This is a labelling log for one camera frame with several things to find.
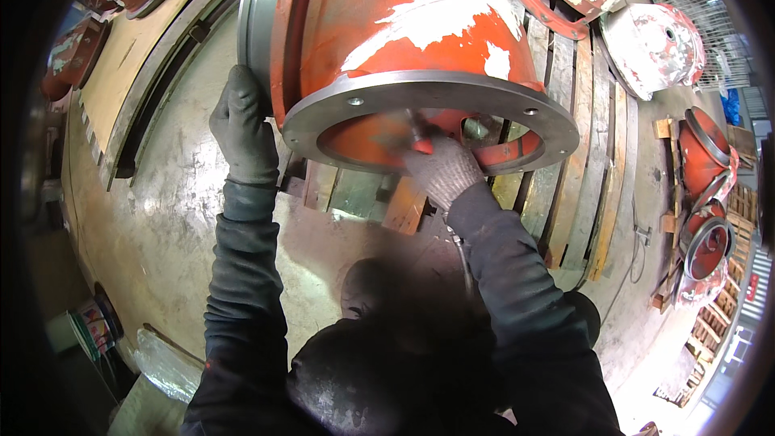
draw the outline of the dark jacket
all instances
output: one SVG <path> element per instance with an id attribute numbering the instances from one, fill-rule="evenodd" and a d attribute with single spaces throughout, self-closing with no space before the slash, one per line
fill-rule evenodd
<path id="1" fill-rule="evenodd" d="M 276 189 L 226 181 L 205 313 L 207 363 L 182 434 L 323 434 L 285 392 L 287 327 L 274 266 Z M 620 434 L 584 322 L 554 286 L 536 243 L 486 184 L 467 189 L 448 221 L 497 338 L 517 434 Z"/>

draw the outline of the wooden plank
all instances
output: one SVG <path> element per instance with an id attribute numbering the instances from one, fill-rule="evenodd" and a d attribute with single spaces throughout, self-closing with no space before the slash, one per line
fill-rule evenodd
<path id="1" fill-rule="evenodd" d="M 725 325 L 731 324 L 731 319 L 729 318 L 729 315 L 724 313 L 721 306 L 717 305 L 716 302 L 714 301 L 712 301 L 709 306 L 713 309 L 713 310 L 710 310 L 710 313 L 716 316 L 719 321 L 724 322 Z"/>
<path id="2" fill-rule="evenodd" d="M 726 289 L 723 289 L 718 296 L 726 298 L 727 299 L 727 303 L 732 305 L 732 311 L 734 311 L 735 307 L 737 306 L 737 299 L 734 296 L 732 296 L 729 291 L 727 291 Z"/>
<path id="3" fill-rule="evenodd" d="M 627 93 L 622 85 L 615 86 L 614 160 L 605 178 L 604 197 L 599 207 L 597 236 L 592 241 L 590 262 L 586 265 L 586 278 L 596 281 L 605 268 L 608 248 L 614 235 L 616 214 L 622 198 L 627 155 Z"/>
<path id="4" fill-rule="evenodd" d="M 547 95 L 566 110 L 570 110 L 573 88 L 574 41 L 556 34 Z M 547 225 L 561 167 L 562 162 L 557 162 L 553 166 L 538 169 L 530 179 L 525 206 L 522 209 L 522 225 L 537 240 Z"/>
<path id="5" fill-rule="evenodd" d="M 732 285 L 737 290 L 737 293 L 740 293 L 740 285 L 731 276 L 727 276 L 727 283 Z"/>
<path id="6" fill-rule="evenodd" d="M 338 171 L 334 166 L 307 159 L 307 178 L 304 184 L 304 205 L 307 208 L 321 212 L 328 210 Z"/>
<path id="7" fill-rule="evenodd" d="M 654 129 L 654 138 L 670 138 L 670 126 L 673 124 L 673 118 L 662 118 L 655 120 L 651 125 Z"/>
<path id="8" fill-rule="evenodd" d="M 737 149 L 738 154 L 755 159 L 758 156 L 758 150 L 753 132 L 730 124 L 726 127 L 729 144 Z"/>
<path id="9" fill-rule="evenodd" d="M 427 198 L 411 177 L 402 177 L 387 206 L 382 227 L 413 235 L 420 224 Z"/>
<path id="10" fill-rule="evenodd" d="M 189 0 L 165 0 L 142 19 L 130 21 L 126 13 L 111 21 L 111 32 L 82 95 L 102 150 L 110 138 L 132 82 L 142 64 L 172 20 Z"/>
<path id="11" fill-rule="evenodd" d="M 594 39 L 592 48 L 592 129 L 584 180 L 581 182 L 579 192 L 579 203 L 562 262 L 562 267 L 567 269 L 584 269 L 586 267 L 584 255 L 595 222 L 603 174 L 608 165 L 608 110 L 610 106 L 608 63 L 600 50 L 600 44 Z"/>
<path id="12" fill-rule="evenodd" d="M 543 82 L 547 77 L 549 28 L 532 18 L 528 23 L 528 46 L 536 68 L 536 78 Z"/>
<path id="13" fill-rule="evenodd" d="M 536 68 L 536 78 L 543 82 L 547 73 L 547 55 L 549 48 L 549 29 L 538 21 L 528 23 L 528 46 L 532 54 L 533 66 Z M 512 123 L 507 134 L 507 141 L 518 139 L 528 129 L 521 124 Z M 522 184 L 524 172 L 514 172 L 503 176 L 496 176 L 493 180 L 493 195 L 498 200 L 501 208 L 514 209 L 517 200 L 519 186 Z"/>
<path id="14" fill-rule="evenodd" d="M 676 213 L 674 213 L 672 210 L 668 210 L 662 214 L 662 218 L 660 218 L 660 230 L 662 232 L 675 234 L 677 228 Z"/>
<path id="15" fill-rule="evenodd" d="M 633 202 L 635 201 L 635 172 L 638 168 L 638 101 L 634 96 L 630 96 L 625 92 L 625 103 L 627 106 L 627 146 L 622 193 L 619 197 L 619 208 L 616 212 L 614 224 L 615 233 L 630 231 L 635 221 L 633 219 Z M 605 270 L 603 275 L 611 276 L 610 272 Z"/>
<path id="16" fill-rule="evenodd" d="M 697 323 L 700 324 L 700 326 L 702 326 L 705 329 L 708 335 L 710 335 L 713 338 L 713 340 L 716 341 L 717 344 L 721 343 L 722 338 L 716 333 L 715 330 L 713 330 L 713 327 L 711 327 L 711 325 L 707 321 L 703 320 L 700 317 L 697 317 Z"/>
<path id="17" fill-rule="evenodd" d="M 573 116 L 579 129 L 578 149 L 568 157 L 559 177 L 557 203 L 549 213 L 547 253 L 544 259 L 548 268 L 558 268 L 573 226 L 581 183 L 584 180 L 586 155 L 589 152 L 592 121 L 592 48 L 590 39 L 576 44 L 576 80 Z"/>
<path id="18" fill-rule="evenodd" d="M 369 218 L 383 175 L 340 169 L 331 194 L 329 209 L 337 209 L 358 218 Z"/>
<path id="19" fill-rule="evenodd" d="M 689 337 L 687 342 L 697 350 L 698 354 L 701 352 L 705 352 L 706 354 L 708 354 L 711 360 L 716 355 L 715 352 L 713 352 L 710 348 L 706 347 L 705 344 L 697 340 L 696 337 Z"/>

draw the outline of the wooden pallet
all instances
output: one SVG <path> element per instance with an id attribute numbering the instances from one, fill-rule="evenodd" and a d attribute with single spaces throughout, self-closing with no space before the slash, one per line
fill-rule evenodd
<path id="1" fill-rule="evenodd" d="M 745 278 L 748 257 L 751 254 L 750 235 L 753 225 L 733 212 L 728 212 L 727 218 L 743 242 L 740 249 L 735 248 L 735 252 L 729 258 L 729 275 L 724 288 L 710 305 L 700 309 L 687 339 L 686 345 L 697 358 L 699 367 L 689 376 L 681 397 L 671 401 L 679 407 L 684 407 L 689 402 L 705 374 L 708 373 L 707 369 L 717 357 L 722 355 L 724 340 L 729 336 L 729 327 L 740 306 L 740 286 Z"/>
<path id="2" fill-rule="evenodd" d="M 670 146 L 671 169 L 673 171 L 673 207 L 662 215 L 660 219 L 660 231 L 671 233 L 673 239 L 670 242 L 670 255 L 667 265 L 667 271 L 663 282 L 657 287 L 651 296 L 651 305 L 659 309 L 660 313 L 665 313 L 667 307 L 672 303 L 673 291 L 677 278 L 681 277 L 683 263 L 681 262 L 678 250 L 678 241 L 681 235 L 681 227 L 685 221 L 687 213 L 683 210 L 683 182 L 681 181 L 681 149 L 678 146 L 678 134 L 680 133 L 679 122 L 673 118 L 664 118 L 652 123 L 654 127 L 654 137 L 667 140 Z"/>
<path id="3" fill-rule="evenodd" d="M 756 227 L 759 217 L 757 200 L 755 190 L 737 183 L 732 187 L 727 197 L 727 210 L 738 214 Z"/>

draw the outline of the black glove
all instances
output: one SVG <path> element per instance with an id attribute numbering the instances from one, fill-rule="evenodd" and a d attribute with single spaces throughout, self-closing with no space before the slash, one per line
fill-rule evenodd
<path id="1" fill-rule="evenodd" d="M 431 142 L 432 155 L 411 150 L 404 155 L 404 162 L 431 201 L 448 211 L 463 190 L 484 182 L 484 175 L 471 150 L 441 131 L 431 132 Z"/>
<path id="2" fill-rule="evenodd" d="M 270 112 L 253 73 L 243 65 L 228 72 L 216 109 L 210 115 L 210 131 L 228 162 L 228 177 L 238 183 L 277 182 L 277 150 Z"/>

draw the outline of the gloved hand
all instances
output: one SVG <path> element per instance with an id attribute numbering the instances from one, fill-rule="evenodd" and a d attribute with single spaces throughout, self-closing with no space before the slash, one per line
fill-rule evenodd
<path id="1" fill-rule="evenodd" d="M 216 109 L 210 115 L 210 131 L 228 162 L 227 179 L 246 184 L 277 182 L 277 150 L 270 112 L 253 73 L 244 65 L 228 72 Z"/>
<path id="2" fill-rule="evenodd" d="M 441 131 L 431 132 L 430 137 L 433 153 L 411 150 L 404 155 L 404 163 L 431 201 L 446 212 L 463 190 L 484 182 L 484 175 L 471 150 Z"/>

